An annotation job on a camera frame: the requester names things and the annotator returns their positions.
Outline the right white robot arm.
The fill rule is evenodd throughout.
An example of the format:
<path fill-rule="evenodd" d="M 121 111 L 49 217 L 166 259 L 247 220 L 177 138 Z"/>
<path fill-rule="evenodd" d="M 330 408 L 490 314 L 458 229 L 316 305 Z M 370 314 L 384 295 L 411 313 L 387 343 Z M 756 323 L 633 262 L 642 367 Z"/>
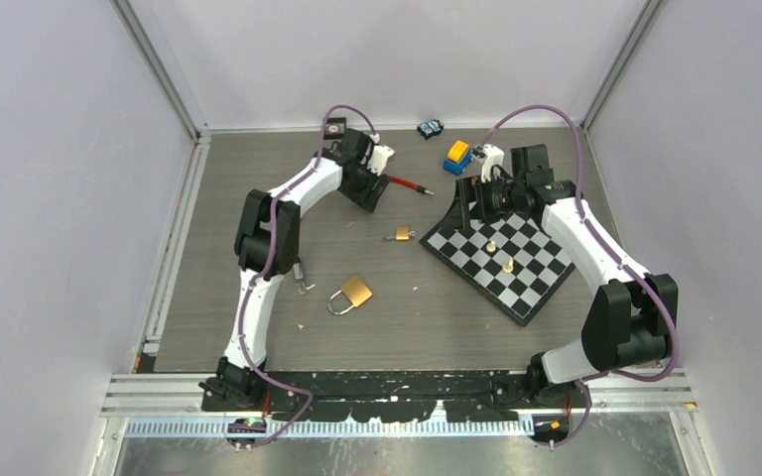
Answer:
<path fill-rule="evenodd" d="M 530 400 L 551 407 L 569 383 L 607 373 L 630 377 L 629 367 L 652 361 L 668 364 L 651 379 L 666 378 L 680 354 L 676 282 L 652 274 L 600 228 L 580 182 L 556 179 L 546 146 L 516 149 L 510 171 L 503 167 L 503 151 L 492 144 L 470 153 L 481 162 L 481 172 L 457 180 L 442 223 L 462 230 L 473 220 L 531 218 L 568 254 L 593 294 L 579 337 L 532 357 L 526 371 Z"/>

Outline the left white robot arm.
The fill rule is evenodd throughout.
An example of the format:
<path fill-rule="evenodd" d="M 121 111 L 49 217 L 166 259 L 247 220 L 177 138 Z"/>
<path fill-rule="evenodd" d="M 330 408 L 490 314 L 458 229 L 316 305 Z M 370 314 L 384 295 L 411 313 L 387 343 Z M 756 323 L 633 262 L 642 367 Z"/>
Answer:
<path fill-rule="evenodd" d="M 284 183 L 247 194 L 234 242 L 238 306 L 216 375 L 202 385 L 207 396 L 243 411 L 263 402 L 268 326 L 278 288 L 299 262 L 304 214 L 335 191 L 373 212 L 390 182 L 384 170 L 393 154 L 379 134 L 348 128 Z"/>

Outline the red cable lock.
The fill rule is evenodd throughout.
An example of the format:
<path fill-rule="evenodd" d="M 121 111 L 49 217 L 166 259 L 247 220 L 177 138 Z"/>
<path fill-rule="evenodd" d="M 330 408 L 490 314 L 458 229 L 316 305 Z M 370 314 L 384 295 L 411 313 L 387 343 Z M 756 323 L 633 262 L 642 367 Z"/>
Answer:
<path fill-rule="evenodd" d="M 411 182 L 409 180 L 403 179 L 403 178 L 398 178 L 398 177 L 390 176 L 390 181 L 395 183 L 395 184 L 404 186 L 404 187 L 406 187 L 406 188 L 408 188 L 410 190 L 413 190 L 413 191 L 415 191 L 417 193 L 420 193 L 420 194 L 434 195 L 434 193 L 431 190 L 429 190 L 428 188 L 426 188 L 426 187 L 424 187 L 422 185 L 416 184 L 414 182 Z"/>

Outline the silver key bunch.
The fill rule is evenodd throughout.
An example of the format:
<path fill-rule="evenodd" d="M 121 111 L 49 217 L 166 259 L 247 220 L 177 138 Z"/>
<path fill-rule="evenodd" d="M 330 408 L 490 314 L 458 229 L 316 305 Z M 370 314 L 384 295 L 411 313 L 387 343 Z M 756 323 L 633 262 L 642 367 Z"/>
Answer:
<path fill-rule="evenodd" d="M 302 262 L 297 262 L 293 266 L 293 274 L 296 282 L 298 283 L 298 292 L 301 296 L 304 296 L 307 292 L 312 290 L 316 285 L 307 281 L 305 267 Z"/>

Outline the small brass padlock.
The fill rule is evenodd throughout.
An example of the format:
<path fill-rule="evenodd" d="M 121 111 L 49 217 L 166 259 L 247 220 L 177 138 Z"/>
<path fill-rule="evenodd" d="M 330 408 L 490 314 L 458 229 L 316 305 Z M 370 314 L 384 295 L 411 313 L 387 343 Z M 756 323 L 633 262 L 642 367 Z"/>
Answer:
<path fill-rule="evenodd" d="M 409 241 L 416 236 L 416 232 L 408 226 L 399 226 L 395 229 L 394 233 L 382 238 L 385 242 L 393 241 Z"/>

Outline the large brass padlock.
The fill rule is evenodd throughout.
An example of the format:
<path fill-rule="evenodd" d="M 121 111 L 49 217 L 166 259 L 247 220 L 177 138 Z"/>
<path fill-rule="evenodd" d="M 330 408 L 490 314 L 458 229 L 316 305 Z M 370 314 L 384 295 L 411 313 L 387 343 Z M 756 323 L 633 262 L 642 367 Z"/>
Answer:
<path fill-rule="evenodd" d="M 327 310 L 333 315 L 345 315 L 356 308 L 361 307 L 372 297 L 373 292 L 365 282 L 360 277 L 353 276 L 346 280 L 338 290 L 328 298 L 326 303 Z M 345 307 L 340 308 L 336 306 L 339 298 L 343 298 L 347 301 Z"/>

